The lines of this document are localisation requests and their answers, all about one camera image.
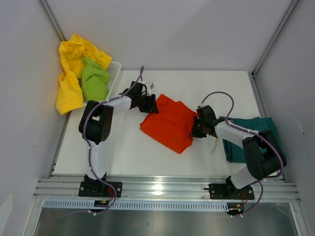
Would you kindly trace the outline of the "orange shorts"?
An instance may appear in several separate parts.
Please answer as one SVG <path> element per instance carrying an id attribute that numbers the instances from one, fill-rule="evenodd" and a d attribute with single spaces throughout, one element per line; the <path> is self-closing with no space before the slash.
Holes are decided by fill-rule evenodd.
<path id="1" fill-rule="evenodd" d="M 197 113 L 164 94 L 156 100 L 158 114 L 149 114 L 140 130 L 172 151 L 181 154 L 193 143 L 190 136 Z"/>

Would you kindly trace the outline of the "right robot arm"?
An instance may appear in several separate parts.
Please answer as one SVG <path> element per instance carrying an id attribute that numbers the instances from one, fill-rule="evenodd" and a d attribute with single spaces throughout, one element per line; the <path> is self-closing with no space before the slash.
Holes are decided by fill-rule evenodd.
<path id="1" fill-rule="evenodd" d="M 193 138 L 212 136 L 229 141 L 243 150 L 246 166 L 225 180 L 225 194 L 233 199 L 254 182 L 283 171 L 287 165 L 272 131 L 245 129 L 225 118 L 216 118 L 209 105 L 198 107 L 190 136 Z"/>

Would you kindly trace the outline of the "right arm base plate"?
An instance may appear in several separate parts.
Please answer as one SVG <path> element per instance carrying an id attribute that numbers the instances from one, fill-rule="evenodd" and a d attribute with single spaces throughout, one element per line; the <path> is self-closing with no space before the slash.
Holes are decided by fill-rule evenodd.
<path id="1" fill-rule="evenodd" d="M 213 200 L 254 200 L 253 188 L 250 185 L 237 189 L 232 184 L 212 183 L 209 184 L 209 194 Z"/>

